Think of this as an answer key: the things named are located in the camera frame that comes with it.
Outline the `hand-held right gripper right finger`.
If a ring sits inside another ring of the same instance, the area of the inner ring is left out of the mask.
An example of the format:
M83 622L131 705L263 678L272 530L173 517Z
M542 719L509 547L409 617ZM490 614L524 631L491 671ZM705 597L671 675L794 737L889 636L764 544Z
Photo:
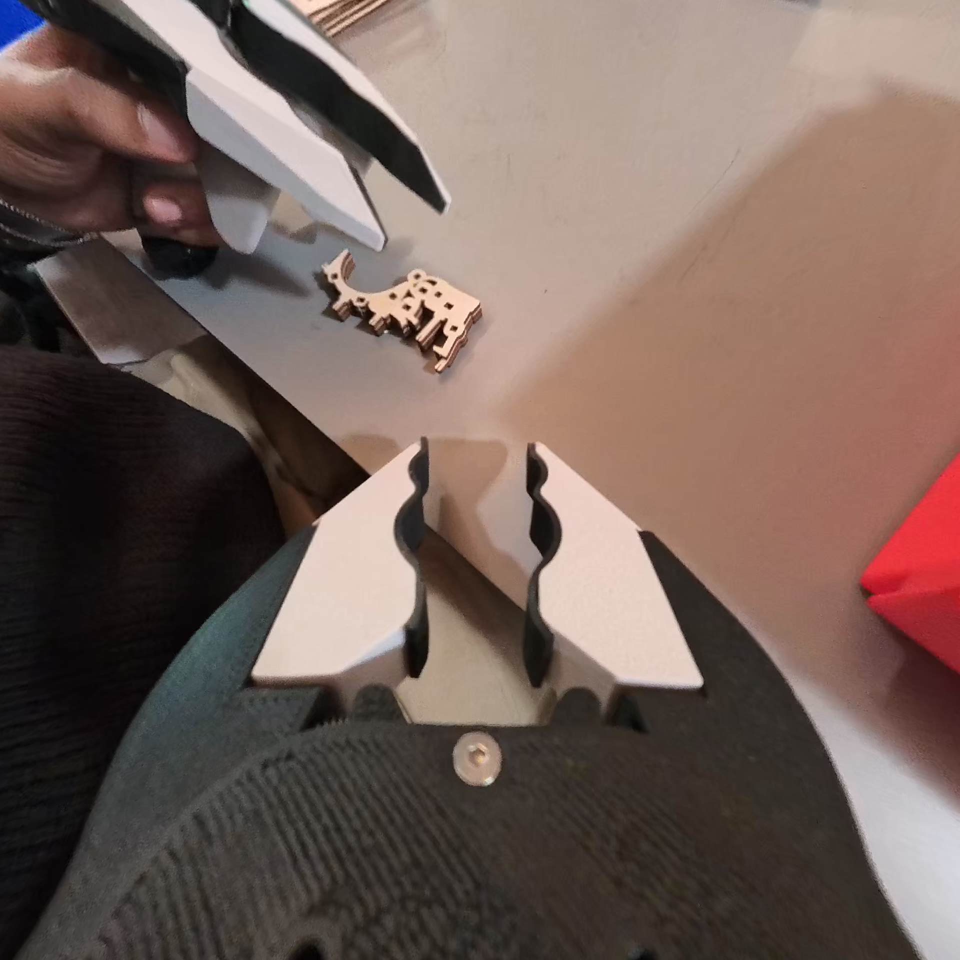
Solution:
M523 663L551 690L704 685L642 530L541 442L528 445L530 540Z

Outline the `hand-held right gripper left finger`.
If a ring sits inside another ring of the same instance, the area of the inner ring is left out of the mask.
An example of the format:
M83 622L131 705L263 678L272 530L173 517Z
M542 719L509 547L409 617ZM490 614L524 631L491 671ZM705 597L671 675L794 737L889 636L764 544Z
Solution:
M426 438L410 444L311 527L250 673L262 688L395 688L429 652Z

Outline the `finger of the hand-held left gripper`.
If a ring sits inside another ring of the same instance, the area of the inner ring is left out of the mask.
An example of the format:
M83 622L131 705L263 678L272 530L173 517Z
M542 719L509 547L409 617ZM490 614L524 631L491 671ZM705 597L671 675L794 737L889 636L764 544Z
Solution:
M291 4L232 6L228 34L248 67L321 116L439 213L450 193L414 132L348 57Z
M229 54L192 59L187 118L202 141L198 175L213 226L238 253L254 253L287 193L315 221L381 251L386 234L342 152Z

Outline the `stack of wooden puzzle sheets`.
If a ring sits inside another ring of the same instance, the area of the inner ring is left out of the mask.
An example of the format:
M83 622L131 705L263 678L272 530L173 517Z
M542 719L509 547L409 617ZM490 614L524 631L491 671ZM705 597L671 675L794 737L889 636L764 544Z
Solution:
M350 29L389 1L293 1L294 7L330 38Z

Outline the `wooden animal puzzle piece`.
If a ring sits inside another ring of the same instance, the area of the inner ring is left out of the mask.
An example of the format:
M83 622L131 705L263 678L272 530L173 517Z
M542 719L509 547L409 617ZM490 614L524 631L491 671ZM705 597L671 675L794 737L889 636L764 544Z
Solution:
M318 284L330 294L329 311L341 322L354 318L376 336L391 332L431 357L433 372L445 373L467 345L482 318L479 299L422 269L392 286L364 292L352 283L355 261L342 251L321 266Z

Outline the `person's left hand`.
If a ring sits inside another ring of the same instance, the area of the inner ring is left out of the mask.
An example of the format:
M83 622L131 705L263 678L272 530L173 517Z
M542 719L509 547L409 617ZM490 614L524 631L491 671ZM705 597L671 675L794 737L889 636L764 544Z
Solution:
M1 57L2 201L67 234L223 245L191 167L201 140L96 45L42 26Z

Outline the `blue plastic bin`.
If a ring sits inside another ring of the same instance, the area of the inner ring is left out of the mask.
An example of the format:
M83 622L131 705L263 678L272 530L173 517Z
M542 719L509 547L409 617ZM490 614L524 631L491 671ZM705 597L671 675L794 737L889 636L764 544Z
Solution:
M45 20L19 1L1 1L1 52L42 29Z

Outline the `person's dark knitted sweater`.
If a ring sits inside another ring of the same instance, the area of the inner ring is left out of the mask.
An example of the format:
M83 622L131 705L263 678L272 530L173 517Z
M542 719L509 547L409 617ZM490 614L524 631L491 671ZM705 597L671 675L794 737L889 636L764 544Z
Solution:
M154 684L284 540L234 427L59 346L2 297L2 958Z

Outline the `red box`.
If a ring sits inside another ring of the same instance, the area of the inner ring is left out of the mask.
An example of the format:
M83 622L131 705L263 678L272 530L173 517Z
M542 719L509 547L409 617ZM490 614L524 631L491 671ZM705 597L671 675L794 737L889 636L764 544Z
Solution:
M860 577L868 606L959 672L959 458L955 457Z

